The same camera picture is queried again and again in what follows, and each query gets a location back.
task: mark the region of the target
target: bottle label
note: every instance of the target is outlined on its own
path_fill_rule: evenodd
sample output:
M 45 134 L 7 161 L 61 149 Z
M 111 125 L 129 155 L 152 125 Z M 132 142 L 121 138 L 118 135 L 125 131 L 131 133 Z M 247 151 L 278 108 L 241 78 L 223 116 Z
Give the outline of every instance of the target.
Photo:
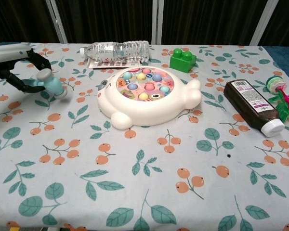
M 231 83 L 244 99 L 255 109 L 256 112 L 274 110 L 274 108 L 265 100 L 247 81 L 235 81 Z
M 113 42 L 98 43 L 99 59 L 103 63 L 114 62 L 114 46 Z

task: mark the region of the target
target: table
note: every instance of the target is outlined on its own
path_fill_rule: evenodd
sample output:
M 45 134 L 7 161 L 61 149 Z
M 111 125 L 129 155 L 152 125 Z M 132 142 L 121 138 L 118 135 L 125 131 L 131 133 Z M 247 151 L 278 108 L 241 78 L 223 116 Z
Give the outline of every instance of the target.
M 86 68 L 78 50 L 88 44 L 30 45 L 68 95 L 25 94 L 0 80 L 0 226 L 289 230 L 289 120 L 268 139 L 223 96 L 227 81 L 246 79 L 270 98 L 273 75 L 289 93 L 263 47 L 151 46 L 147 64 L 199 79 L 202 103 L 165 124 L 120 131 L 99 111 L 95 87 L 117 69 Z M 178 47 L 197 56 L 188 74 L 169 68 Z M 21 79 L 37 72 L 23 62 L 13 70 Z

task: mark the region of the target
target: white bottle cap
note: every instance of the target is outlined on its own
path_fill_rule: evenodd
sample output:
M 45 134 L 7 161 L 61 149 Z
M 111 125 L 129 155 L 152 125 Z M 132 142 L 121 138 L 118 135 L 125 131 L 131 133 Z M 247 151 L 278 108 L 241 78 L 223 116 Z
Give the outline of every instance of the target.
M 87 54 L 85 53 L 85 48 L 84 47 L 79 49 L 79 53 L 80 53 L 81 58 L 83 58 L 83 59 L 87 58 Z
M 272 119 L 261 128 L 261 132 L 267 137 L 272 137 L 278 135 L 284 128 L 285 125 L 280 119 Z

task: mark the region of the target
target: floral tablecloth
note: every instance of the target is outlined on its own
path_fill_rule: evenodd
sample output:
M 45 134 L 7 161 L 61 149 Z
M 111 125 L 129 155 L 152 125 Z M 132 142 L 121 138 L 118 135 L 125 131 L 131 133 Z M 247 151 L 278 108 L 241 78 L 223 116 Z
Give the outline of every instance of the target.
M 116 130 L 96 86 L 117 69 L 88 69 L 88 44 L 30 44 L 68 95 L 24 94 L 0 80 L 0 226 L 72 230 L 289 231 L 289 120 L 267 139 L 223 95 L 246 79 L 265 97 L 274 75 L 289 78 L 263 47 L 151 46 L 149 64 L 184 83 L 201 81 L 194 110 L 153 127 Z M 169 68 L 175 48 L 197 64 Z M 38 70 L 18 62 L 21 79 Z

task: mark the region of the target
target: plastic water bottle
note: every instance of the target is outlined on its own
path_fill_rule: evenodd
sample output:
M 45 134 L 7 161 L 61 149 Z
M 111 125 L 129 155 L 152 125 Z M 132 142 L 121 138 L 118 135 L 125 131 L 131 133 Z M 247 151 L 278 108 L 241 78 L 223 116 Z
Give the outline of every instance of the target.
M 117 61 L 148 61 L 148 41 L 95 42 L 89 47 L 80 48 L 83 59 L 90 57 L 94 62 L 107 63 Z

